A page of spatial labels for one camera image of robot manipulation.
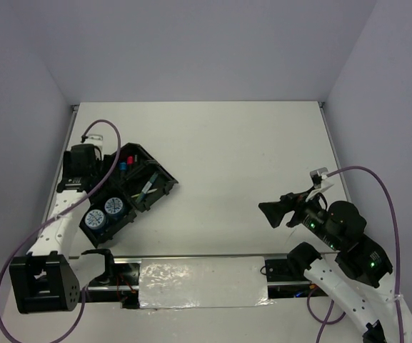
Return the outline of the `yellow clear slim highlighter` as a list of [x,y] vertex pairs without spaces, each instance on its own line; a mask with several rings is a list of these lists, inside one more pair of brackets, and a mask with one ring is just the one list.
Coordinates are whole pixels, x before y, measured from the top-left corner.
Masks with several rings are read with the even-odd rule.
[[154,193],[154,192],[156,192],[158,189],[150,189],[150,190],[148,190],[146,193],[138,193],[138,194],[134,194],[134,195],[132,195],[131,196],[131,198],[137,198],[137,197],[139,197],[139,196],[141,196],[141,195],[143,195],[143,196],[146,196],[146,195],[148,195],[148,194],[151,194],[151,193]]

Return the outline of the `blue white round tub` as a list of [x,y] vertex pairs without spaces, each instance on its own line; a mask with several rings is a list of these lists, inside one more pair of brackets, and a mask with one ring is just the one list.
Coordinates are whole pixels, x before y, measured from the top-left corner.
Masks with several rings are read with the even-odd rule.
[[114,222],[122,219],[126,214],[126,204],[119,197],[111,197],[104,203],[104,211],[109,219]]

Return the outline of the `blue clear slim highlighter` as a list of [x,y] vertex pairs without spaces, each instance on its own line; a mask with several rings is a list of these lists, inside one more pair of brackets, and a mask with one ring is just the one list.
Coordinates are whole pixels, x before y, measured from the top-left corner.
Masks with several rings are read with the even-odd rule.
[[[143,189],[141,190],[141,193],[142,193],[142,192],[143,192],[143,193],[146,193],[148,190],[150,190],[150,189],[152,188],[154,182],[156,181],[157,177],[158,177],[158,174],[155,172],[155,173],[151,176],[151,178],[146,182],[146,184],[144,185]],[[145,196],[143,196],[143,195],[137,197],[136,202],[137,202],[137,203],[141,203],[141,202],[144,200],[144,197],[145,197]]]

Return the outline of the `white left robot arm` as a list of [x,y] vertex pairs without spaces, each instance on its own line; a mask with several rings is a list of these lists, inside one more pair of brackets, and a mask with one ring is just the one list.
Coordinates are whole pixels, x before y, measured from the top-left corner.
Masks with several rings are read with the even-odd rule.
[[71,311],[79,301],[81,288],[95,279],[112,283],[117,275],[108,254],[86,253],[74,263],[69,257],[79,223],[90,207],[81,202],[102,178],[102,143],[88,138],[64,152],[62,173],[54,195],[54,222],[42,230],[26,255],[9,265],[18,311]]

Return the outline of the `blue cap black highlighter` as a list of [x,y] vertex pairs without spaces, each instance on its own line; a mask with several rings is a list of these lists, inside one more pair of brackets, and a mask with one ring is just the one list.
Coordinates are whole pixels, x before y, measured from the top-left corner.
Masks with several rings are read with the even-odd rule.
[[120,162],[119,163],[119,171],[120,171],[120,175],[122,177],[124,177],[126,175],[127,172],[127,164],[125,162]]

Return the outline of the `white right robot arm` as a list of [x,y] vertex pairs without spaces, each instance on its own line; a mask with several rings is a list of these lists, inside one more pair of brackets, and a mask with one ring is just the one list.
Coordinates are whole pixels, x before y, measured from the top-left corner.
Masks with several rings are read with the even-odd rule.
[[304,225],[334,250],[342,275],[309,243],[302,242],[287,256],[294,279],[313,282],[351,319],[364,342],[412,342],[412,314],[396,294],[396,273],[385,250],[364,233],[366,220],[350,202],[336,201],[324,209],[322,194],[288,193],[259,209],[278,227],[292,213],[287,227]]

